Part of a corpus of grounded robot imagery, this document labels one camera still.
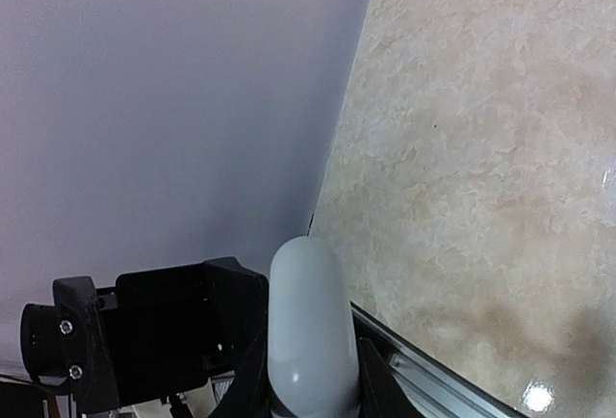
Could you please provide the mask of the white oval earbud case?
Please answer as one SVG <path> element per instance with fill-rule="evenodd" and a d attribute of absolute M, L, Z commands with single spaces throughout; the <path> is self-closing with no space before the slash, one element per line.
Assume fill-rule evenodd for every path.
<path fill-rule="evenodd" d="M 345 275 L 323 240 L 297 237 L 273 256 L 268 377 L 274 417 L 359 415 L 359 362 Z"/>

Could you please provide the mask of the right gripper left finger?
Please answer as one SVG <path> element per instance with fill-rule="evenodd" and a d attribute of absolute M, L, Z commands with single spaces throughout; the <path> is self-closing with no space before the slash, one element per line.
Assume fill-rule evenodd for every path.
<path fill-rule="evenodd" d="M 210 417 L 270 417 L 268 294 L 234 297 L 218 310 L 234 378 Z"/>

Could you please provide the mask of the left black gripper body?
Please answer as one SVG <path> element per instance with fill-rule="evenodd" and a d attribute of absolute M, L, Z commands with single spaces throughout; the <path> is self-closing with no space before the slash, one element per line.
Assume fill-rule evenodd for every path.
<path fill-rule="evenodd" d="M 218 310 L 234 297 L 268 294 L 267 278 L 234 257 L 122 274 L 112 289 L 88 276 L 59 278 L 54 303 L 75 326 L 62 341 L 82 413 L 101 413 L 205 385 L 231 372 Z"/>

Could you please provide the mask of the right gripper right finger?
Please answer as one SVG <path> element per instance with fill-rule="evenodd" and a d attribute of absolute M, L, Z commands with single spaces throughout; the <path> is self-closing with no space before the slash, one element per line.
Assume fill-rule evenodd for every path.
<path fill-rule="evenodd" d="M 360 367 L 360 411 L 362 418 L 419 418 L 389 366 L 368 338 L 357 341 Z"/>

